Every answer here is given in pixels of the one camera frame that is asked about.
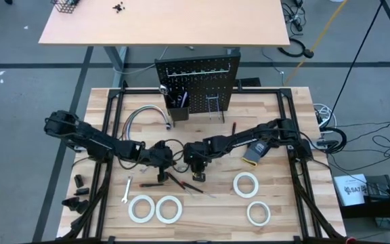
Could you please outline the silver screwdriver rack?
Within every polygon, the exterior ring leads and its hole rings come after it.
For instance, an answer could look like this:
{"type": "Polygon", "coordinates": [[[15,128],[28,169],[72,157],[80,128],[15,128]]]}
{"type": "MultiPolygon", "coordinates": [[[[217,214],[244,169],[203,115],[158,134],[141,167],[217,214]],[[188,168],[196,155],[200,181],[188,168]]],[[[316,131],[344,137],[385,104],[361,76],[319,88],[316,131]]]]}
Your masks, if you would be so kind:
{"type": "Polygon", "coordinates": [[[231,71],[232,67],[230,64],[228,64],[227,69],[220,68],[219,70],[213,69],[213,70],[195,70],[190,71],[188,73],[186,72],[171,72],[169,69],[166,70],[167,77],[185,77],[185,76],[193,76],[193,75],[211,75],[211,74],[221,74],[221,73],[229,73],[231,71]]]}

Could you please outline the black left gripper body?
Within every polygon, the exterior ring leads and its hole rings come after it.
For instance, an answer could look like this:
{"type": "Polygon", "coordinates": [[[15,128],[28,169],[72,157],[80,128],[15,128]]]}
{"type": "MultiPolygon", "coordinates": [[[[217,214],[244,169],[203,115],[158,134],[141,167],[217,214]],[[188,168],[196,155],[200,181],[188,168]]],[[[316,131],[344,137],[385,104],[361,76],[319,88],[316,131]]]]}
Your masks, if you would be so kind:
{"type": "Polygon", "coordinates": [[[176,164],[173,158],[173,151],[166,145],[164,140],[158,141],[150,147],[147,152],[147,166],[167,169],[176,164]]]}

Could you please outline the black perforated pegboard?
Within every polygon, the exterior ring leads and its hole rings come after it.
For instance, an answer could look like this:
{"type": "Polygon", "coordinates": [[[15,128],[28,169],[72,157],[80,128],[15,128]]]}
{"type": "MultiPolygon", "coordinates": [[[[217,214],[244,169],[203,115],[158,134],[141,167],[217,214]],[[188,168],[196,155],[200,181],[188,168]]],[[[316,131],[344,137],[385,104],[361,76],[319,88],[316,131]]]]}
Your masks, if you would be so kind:
{"type": "MultiPolygon", "coordinates": [[[[228,110],[236,73],[240,63],[240,52],[232,51],[230,54],[218,56],[199,56],[193,58],[175,58],[155,60],[160,85],[165,85],[170,92],[188,92],[190,97],[189,116],[191,114],[208,113],[206,95],[219,94],[219,103],[223,113],[228,110]],[[171,72],[190,72],[195,70],[232,69],[229,73],[211,75],[193,75],[185,77],[167,77],[166,68],[171,72]]],[[[211,102],[212,116],[216,115],[215,103],[211,102]]]]}

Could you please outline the white printed booklet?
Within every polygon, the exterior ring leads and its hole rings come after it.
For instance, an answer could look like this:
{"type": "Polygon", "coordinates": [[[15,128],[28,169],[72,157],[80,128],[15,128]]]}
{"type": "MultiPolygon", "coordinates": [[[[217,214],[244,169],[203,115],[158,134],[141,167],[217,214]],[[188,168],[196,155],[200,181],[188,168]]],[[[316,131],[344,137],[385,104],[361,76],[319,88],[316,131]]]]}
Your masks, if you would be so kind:
{"type": "Polygon", "coordinates": [[[333,180],[343,206],[365,203],[364,197],[368,196],[368,189],[364,174],[335,176],[333,180]]]}

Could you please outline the large beige desk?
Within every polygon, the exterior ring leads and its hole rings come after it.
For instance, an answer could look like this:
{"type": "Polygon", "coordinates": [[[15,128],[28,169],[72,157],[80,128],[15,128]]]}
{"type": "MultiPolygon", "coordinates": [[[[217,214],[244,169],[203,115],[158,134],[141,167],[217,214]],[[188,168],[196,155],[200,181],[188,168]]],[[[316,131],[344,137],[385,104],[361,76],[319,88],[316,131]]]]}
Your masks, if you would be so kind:
{"type": "Polygon", "coordinates": [[[284,47],[280,0],[80,0],[73,13],[53,9],[39,43],[102,46],[122,78],[132,45],[284,47]],[[112,8],[123,2],[125,10],[112,8]]]}

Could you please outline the black pegboard bin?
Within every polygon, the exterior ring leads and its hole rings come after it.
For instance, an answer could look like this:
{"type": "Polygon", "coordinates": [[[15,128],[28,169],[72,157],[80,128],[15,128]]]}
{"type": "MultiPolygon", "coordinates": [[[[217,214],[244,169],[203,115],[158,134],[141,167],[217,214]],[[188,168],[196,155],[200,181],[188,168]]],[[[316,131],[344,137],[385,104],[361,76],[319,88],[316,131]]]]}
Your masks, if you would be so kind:
{"type": "Polygon", "coordinates": [[[177,108],[177,96],[182,95],[184,91],[175,91],[168,93],[165,96],[165,104],[168,114],[171,116],[173,121],[186,121],[189,119],[189,109],[190,109],[190,97],[188,94],[188,99],[186,100],[185,106],[182,108],[177,108]]]}

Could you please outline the black equipment cart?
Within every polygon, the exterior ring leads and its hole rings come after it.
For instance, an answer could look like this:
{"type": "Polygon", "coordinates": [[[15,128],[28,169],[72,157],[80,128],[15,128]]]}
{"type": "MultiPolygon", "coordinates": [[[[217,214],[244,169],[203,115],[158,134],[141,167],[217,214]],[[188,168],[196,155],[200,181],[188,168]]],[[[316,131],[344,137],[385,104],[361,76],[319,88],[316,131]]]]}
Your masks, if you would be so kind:
{"type": "Polygon", "coordinates": [[[365,203],[343,206],[340,204],[341,215],[344,219],[374,218],[387,221],[390,218],[390,199],[364,197],[365,203]]]}

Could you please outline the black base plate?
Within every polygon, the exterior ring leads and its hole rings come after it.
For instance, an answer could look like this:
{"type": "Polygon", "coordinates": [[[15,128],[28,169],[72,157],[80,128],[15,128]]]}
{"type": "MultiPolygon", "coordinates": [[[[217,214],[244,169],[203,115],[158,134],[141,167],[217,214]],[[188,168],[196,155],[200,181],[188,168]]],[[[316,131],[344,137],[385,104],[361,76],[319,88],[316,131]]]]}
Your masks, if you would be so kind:
{"type": "Polygon", "coordinates": [[[258,77],[237,79],[236,87],[261,87],[261,82],[258,77]]]}

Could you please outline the black aluminium table frame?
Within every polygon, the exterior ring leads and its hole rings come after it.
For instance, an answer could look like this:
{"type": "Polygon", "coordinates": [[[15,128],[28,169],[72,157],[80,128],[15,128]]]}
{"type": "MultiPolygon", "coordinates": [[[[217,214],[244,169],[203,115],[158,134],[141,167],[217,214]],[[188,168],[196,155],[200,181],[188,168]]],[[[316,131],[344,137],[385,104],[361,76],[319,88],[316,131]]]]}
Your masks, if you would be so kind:
{"type": "MultiPolygon", "coordinates": [[[[200,113],[166,130],[156,113],[145,112],[135,120],[131,137],[148,146],[166,140],[172,151],[179,152],[187,142],[230,135],[233,122],[236,122],[236,132],[241,132],[281,116],[294,119],[299,130],[310,138],[320,135],[306,87],[245,87],[232,94],[225,123],[215,115],[210,119],[208,114],[200,113]]],[[[197,188],[216,198],[189,190],[191,196],[172,180],[164,186],[140,188],[142,183],[157,183],[157,169],[149,168],[142,173],[139,170],[143,166],[126,170],[121,164],[113,163],[109,191],[93,212],[90,235],[101,241],[114,237],[117,243],[345,244],[345,227],[331,172],[321,152],[314,153],[314,161],[300,166],[289,161],[287,148],[274,148],[256,167],[242,161],[244,152],[245,147],[239,147],[214,159],[204,171],[205,182],[196,183],[197,188]],[[233,179],[241,172],[252,173],[259,181],[259,191],[252,198],[245,199],[234,192],[233,179]],[[133,176],[129,199],[148,195],[158,202],[167,195],[177,197],[183,205],[180,219],[173,224],[163,224],[157,218],[143,224],[133,222],[127,204],[121,202],[129,176],[133,176]],[[248,221],[246,208],[253,201],[263,201],[269,206],[272,216],[267,225],[253,226],[248,221]]],[[[243,193],[253,189],[248,178],[239,179],[238,186],[243,193]]],[[[251,216],[256,222],[262,222],[265,212],[256,205],[251,209],[251,216]]]]}

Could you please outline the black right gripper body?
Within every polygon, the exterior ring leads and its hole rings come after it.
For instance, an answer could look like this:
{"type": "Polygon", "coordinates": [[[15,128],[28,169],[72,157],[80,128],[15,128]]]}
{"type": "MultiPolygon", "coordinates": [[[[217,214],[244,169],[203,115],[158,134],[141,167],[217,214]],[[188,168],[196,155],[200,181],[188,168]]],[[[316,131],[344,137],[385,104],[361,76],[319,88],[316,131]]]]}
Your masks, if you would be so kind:
{"type": "Polygon", "coordinates": [[[213,151],[208,140],[188,142],[183,146],[183,162],[187,163],[192,171],[204,171],[212,156],[213,151]]]}

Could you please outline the black electronic device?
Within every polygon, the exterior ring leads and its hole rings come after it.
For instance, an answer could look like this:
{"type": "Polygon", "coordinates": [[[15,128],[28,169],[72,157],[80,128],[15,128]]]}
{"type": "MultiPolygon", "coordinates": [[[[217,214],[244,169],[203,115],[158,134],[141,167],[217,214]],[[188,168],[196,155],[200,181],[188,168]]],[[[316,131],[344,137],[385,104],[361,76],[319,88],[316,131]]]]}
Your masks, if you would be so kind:
{"type": "Polygon", "coordinates": [[[390,199],[390,183],[386,175],[367,176],[366,186],[370,198],[390,199]]]}

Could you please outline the white masking tape roll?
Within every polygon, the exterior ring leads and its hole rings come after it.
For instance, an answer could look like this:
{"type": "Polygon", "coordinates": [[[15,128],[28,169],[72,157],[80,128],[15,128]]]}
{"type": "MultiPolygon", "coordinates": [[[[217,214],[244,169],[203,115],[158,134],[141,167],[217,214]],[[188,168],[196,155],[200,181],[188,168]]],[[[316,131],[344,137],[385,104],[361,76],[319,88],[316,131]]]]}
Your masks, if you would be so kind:
{"type": "Polygon", "coordinates": [[[267,225],[270,222],[272,213],[271,213],[269,206],[266,203],[264,203],[263,201],[253,201],[246,208],[246,216],[247,216],[248,221],[253,226],[261,227],[261,226],[267,225]],[[252,209],[252,207],[254,207],[256,205],[260,205],[265,212],[265,219],[262,222],[256,222],[251,216],[251,209],[252,209]]]}
{"type": "Polygon", "coordinates": [[[249,173],[249,172],[241,172],[239,174],[237,174],[234,179],[233,179],[233,189],[234,189],[234,192],[239,196],[239,197],[242,197],[242,198],[245,198],[245,199],[249,199],[249,198],[252,198],[254,197],[258,191],[259,191],[259,181],[258,179],[256,178],[256,176],[252,173],[249,173]],[[253,189],[251,192],[249,193],[243,193],[240,189],[239,189],[239,186],[238,186],[238,181],[239,179],[241,178],[248,178],[251,180],[251,182],[253,183],[253,189]]]}
{"type": "Polygon", "coordinates": [[[156,217],[163,224],[175,223],[176,221],[178,221],[180,219],[182,213],[183,213],[183,205],[181,204],[181,201],[177,197],[167,195],[167,196],[162,197],[156,204],[156,210],[155,210],[156,217]],[[162,211],[161,211],[162,205],[167,201],[172,201],[177,206],[177,212],[172,218],[165,218],[162,215],[162,211]]]}
{"type": "Polygon", "coordinates": [[[129,217],[135,223],[138,223],[138,224],[146,223],[146,222],[150,221],[152,219],[153,215],[155,214],[155,207],[156,207],[155,202],[151,197],[149,197],[148,195],[138,195],[132,199],[132,201],[130,202],[130,204],[128,206],[129,217]],[[142,218],[138,217],[135,214],[135,206],[137,205],[137,203],[139,201],[147,201],[149,206],[150,206],[150,211],[148,212],[148,214],[146,216],[144,216],[142,218]]]}

